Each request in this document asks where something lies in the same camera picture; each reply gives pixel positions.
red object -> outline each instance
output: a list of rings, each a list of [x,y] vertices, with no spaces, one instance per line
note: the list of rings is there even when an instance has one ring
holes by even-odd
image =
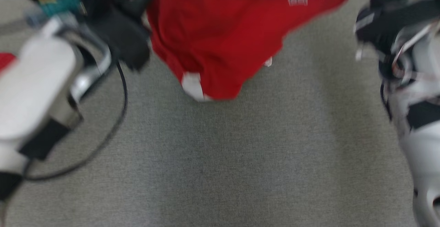
[[[11,53],[0,53],[0,73],[4,70],[8,65],[12,64],[15,60],[15,56]]]
[[[346,0],[154,0],[153,49],[179,81],[199,73],[203,94],[235,98],[283,37]]]

gray fabric surface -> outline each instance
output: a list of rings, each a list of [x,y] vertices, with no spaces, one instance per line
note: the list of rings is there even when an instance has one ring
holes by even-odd
[[[298,30],[238,99],[199,104],[156,57],[126,69],[129,112],[112,144],[68,178],[26,183],[8,227],[413,227],[412,183],[379,98],[375,61],[354,61],[367,0]],[[23,0],[1,0],[1,22]],[[31,31],[0,37],[17,52]],[[122,105],[113,73],[81,107],[84,124],[39,164],[85,157]]]

red shirt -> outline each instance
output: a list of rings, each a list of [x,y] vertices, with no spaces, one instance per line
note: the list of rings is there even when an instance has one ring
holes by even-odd
[[[235,98],[283,37],[346,0],[154,0],[153,49],[182,82],[199,73],[203,94]]]

red fabric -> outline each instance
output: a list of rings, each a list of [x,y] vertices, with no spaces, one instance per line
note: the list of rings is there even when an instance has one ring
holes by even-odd
[[[235,98],[289,31],[345,1],[154,0],[147,13],[157,55],[179,81],[200,73],[203,93],[220,100]]]
[[[0,53],[0,73],[4,70],[8,65],[12,64],[15,56],[10,53]]]

red cloth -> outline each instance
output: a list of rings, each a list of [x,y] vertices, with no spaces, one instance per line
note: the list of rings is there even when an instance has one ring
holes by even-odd
[[[203,93],[235,98],[291,30],[346,0],[154,0],[153,50],[179,81],[200,73]]]
[[[8,65],[12,64],[15,56],[10,53],[0,53],[0,73],[4,70]]]

